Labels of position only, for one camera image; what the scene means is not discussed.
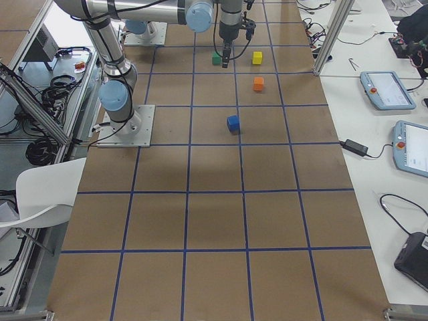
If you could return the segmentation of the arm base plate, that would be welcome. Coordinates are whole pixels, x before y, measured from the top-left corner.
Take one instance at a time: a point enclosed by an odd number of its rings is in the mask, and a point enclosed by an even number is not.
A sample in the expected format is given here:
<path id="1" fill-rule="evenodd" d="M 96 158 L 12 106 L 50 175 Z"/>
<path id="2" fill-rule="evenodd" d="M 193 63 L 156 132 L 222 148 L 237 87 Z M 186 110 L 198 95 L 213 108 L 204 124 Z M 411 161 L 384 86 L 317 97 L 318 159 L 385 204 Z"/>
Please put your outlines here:
<path id="1" fill-rule="evenodd" d="M 132 47 L 152 47 L 163 46 L 165 44 L 167 33 L 167 23 L 150 22 L 146 24 L 144 33 L 135 34 L 130 30 L 122 33 L 122 43 L 125 46 Z"/>
<path id="2" fill-rule="evenodd" d="M 107 112 L 104 113 L 103 122 L 108 126 L 100 129 L 99 148 L 149 147 L 154 121 L 155 105 L 134 105 L 134 116 L 124 125 L 111 122 Z"/>

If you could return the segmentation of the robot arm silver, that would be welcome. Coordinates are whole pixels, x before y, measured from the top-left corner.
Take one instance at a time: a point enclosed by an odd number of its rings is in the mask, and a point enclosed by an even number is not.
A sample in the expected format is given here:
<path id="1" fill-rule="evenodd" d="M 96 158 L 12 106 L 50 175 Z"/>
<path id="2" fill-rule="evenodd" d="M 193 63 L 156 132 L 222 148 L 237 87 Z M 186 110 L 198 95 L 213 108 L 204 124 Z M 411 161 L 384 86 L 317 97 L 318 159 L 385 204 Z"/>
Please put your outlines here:
<path id="1" fill-rule="evenodd" d="M 204 32 L 211 24 L 213 2 L 57 1 L 56 4 L 84 24 L 106 73 L 98 97 L 109 125 L 100 131 L 98 146 L 149 146 L 155 107 L 134 103 L 136 67 L 126 58 L 111 21 L 178 23 Z"/>
<path id="2" fill-rule="evenodd" d="M 222 13 L 222 20 L 217 22 L 213 8 L 207 3 L 199 2 L 190 7 L 185 13 L 185 22 L 195 33 L 203 33 L 210 27 L 219 32 L 223 40 L 223 47 L 219 48 L 213 40 L 213 53 L 211 61 L 214 66 L 221 65 L 226 68 L 231 60 L 233 41 L 237 39 L 239 31 L 246 29 L 246 13 Z M 125 31 L 121 40 L 127 46 L 163 46 L 166 41 L 167 23 L 157 21 L 125 21 Z"/>

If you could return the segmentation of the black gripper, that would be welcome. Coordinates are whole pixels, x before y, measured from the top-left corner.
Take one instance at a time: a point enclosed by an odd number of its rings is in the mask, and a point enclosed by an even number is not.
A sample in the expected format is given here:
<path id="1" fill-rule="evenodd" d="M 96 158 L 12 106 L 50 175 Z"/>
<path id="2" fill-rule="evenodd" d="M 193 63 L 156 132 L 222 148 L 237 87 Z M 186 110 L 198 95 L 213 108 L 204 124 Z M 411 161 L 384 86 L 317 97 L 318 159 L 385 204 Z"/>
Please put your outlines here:
<path id="1" fill-rule="evenodd" d="M 222 68 L 227 68 L 231 55 L 231 43 L 237 38 L 241 27 L 241 12 L 221 12 L 219 36 L 224 41 L 222 47 Z"/>

